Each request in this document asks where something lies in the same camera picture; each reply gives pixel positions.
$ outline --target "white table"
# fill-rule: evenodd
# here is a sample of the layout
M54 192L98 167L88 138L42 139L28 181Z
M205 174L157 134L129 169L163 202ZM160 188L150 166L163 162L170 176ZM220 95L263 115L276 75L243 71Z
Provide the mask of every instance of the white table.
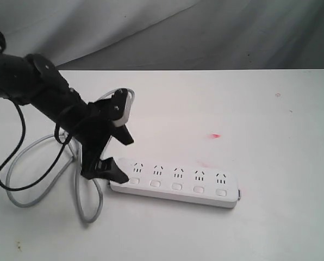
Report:
M324 70L62 74L86 101L113 88L135 90L128 122L135 143L113 141L108 156L228 170L242 199L226 210L103 186L102 215L85 228L69 169L31 209L13 206L0 188L0 260L324 260ZM31 105L23 111L25 146L53 132L54 124ZM13 105L0 99L0 163L20 131ZM33 181L58 149L49 143L35 150L11 185ZM34 198L45 183L17 197ZM91 213L94 186L84 182L82 192Z

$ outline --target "power cord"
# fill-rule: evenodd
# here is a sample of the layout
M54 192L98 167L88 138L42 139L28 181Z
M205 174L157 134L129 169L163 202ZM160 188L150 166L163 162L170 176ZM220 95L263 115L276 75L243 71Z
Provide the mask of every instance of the power cord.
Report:
M115 89L115 90L112 90L112 91L109 91L107 92L106 94L104 94L102 97L100 97L98 100L102 100L102 99L105 99L107 98L109 95L113 94L115 91L117 91L119 89ZM134 99L135 99L135 93L133 90L131 89L127 89L128 92L130 93L131 95L131 98L132 98L132 103L134 102ZM0 172L1 172L1 169L4 168L6 166L6 164L8 163L8 161L17 153L17 151L20 149L20 147L22 146L22 143L24 141L24 138L25 138L25 135L26 135L26 123L25 123L25 120L24 120L24 116L23 116L23 112L21 111L21 108L19 107L19 105L16 103L16 101L14 101L13 99L10 99L10 101L13 102L13 104L15 105L17 111L18 111L18 114L20 116L20 119L21 119L21 123L22 123L22 135L21 135L21 138L20 138L20 141L18 142L16 148L11 152L11 154L6 158L6 160L1 164L0 166ZM25 187L21 187L21 188L10 188L9 185L10 185L10 179L11 179L11 175L12 175L12 172L13 172L13 169L14 167L16 166L17 162L19 161L19 159L27 152L29 151L31 148L37 146L38 144L42 143L43 141L47 140L47 139L50 139L54 137L53 134L50 134L48 136L44 136L43 138L35 141L34 143L30 144L28 147L26 147L24 150L22 150L17 156L16 158L13 160L13 162L11 163L10 167L9 167L9 170L8 170L8 173L7 173L7 176L6 176L6 181L5 181L5 184L2 183L1 179L0 179L0 186L3 187L6 192L7 192L7 195L8 195L8 198L9 200L17 207L20 207L20 208L29 208L29 207L32 207L36 204L38 204L41 200L43 200L47 194L51 191L51 189L54 187L54 185L56 184L57 180L60 178L60 176L65 172L65 170L70 166L70 164L74 161L76 161L76 170L75 170L75 174L74 174L74 179L75 179L75 200L76 200L76 206L77 206L77 210L78 210L78 214L79 214L79 217L81 219L81 221L83 223L93 223L95 222L101 211L102 211L102 208L103 208L103 193L102 193L102 189L98 183L98 181L96 179L92 179L92 181L94 182L95 186L96 186L96 189L98 191L98 196L99 196L99 204L98 204L98 207L97 207L97 210L95 212L95 214L93 215L93 217L86 217L85 214L84 214L84 211L83 211L83 208L82 208L82 204L81 204L81 198L80 198L80 187L79 187L79 182L80 182L80 173L81 173L81 162L82 162L82 150L81 150L81 144L76 141L75 139L73 139L73 143L75 144L75 149L72 147L71 143L67 142L67 143L63 143L62 144L62 147L56 157L56 159L54 160L54 162L51 164L51 166L48 168L48 170L37 180L35 181L34 183L30 184L30 185L27 185ZM66 132L63 132L60 134L60 137L63 137L64 140L66 140L67 138L69 138L68 134ZM102 155L101 157L103 156L106 148L107 148L107 145L105 146L103 152L102 152ZM42 181L49 173L50 171L52 170L52 168L55 166L55 164L57 163L57 161L59 160L61 154L63 153L65 147L68 146L69 150L71 151L71 158L67 161L67 163L62 167L62 169L57 173L57 175L55 176L55 178L52 180L52 182L50 183L50 185L46 188L46 190L36 199L34 199L33 201L29 202L29 203L21 203L19 201L17 201L14 197L13 197L13 194L12 194L12 191L21 191L21 190L25 190L25 189L28 189L28 188L31 188L33 186L35 186L36 184L38 184L40 181Z

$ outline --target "black cable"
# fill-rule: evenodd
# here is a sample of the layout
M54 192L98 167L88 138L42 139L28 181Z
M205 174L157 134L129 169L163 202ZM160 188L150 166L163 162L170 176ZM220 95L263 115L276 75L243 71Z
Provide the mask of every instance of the black cable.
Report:
M0 89L2 91L4 91L9 96L9 94L5 90L3 90L1 87L0 87ZM16 102L16 100L14 98L10 97L9 100L14 104L15 108L17 109L18 115L20 116L21 123L22 123L22 134L21 134L21 138L20 138L17 146L15 147L15 149L10 153L10 155L6 158L6 160L0 165L0 172L6 166L6 164L11 160L11 158L17 153L17 151L20 149L20 147L22 146L22 144L24 142L24 139L26 137L26 129L27 128L26 128L26 121L24 120L23 112L22 112L20 106L17 104L17 102ZM63 150L64 150L65 146L66 146L66 144L64 143L62 145L62 147L60 148L60 151L59 151L57 157L55 158L53 163L50 165L50 167L47 169L47 171L39 179L37 179L35 182L33 182L32 184L29 184L27 186L20 187L20 188L10 188L10 187L6 186L0 179L0 187L2 187L5 190L9 190L9 191L21 191L21 190L26 190L26 189L29 189L29 188L37 185L40 181L42 181L50 173L50 171L56 165L56 163L58 162L61 154L63 153Z

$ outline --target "gray backdrop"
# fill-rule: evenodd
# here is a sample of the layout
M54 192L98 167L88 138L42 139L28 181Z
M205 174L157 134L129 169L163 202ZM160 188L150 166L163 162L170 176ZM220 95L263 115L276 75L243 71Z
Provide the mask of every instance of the gray backdrop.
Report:
M0 30L60 69L324 68L324 0L0 0Z

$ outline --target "red mark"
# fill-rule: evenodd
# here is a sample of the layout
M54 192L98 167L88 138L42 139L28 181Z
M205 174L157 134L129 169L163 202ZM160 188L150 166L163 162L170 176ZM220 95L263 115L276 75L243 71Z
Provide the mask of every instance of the red mark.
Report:
M211 135L209 135L210 139L217 139L217 138L220 138L220 137L221 137L221 135L219 135L219 134L211 134Z
M200 160L198 160L197 161L199 164L200 164L200 166L202 166L202 167L209 167L206 163L204 163L204 162L202 162L202 161L200 161Z

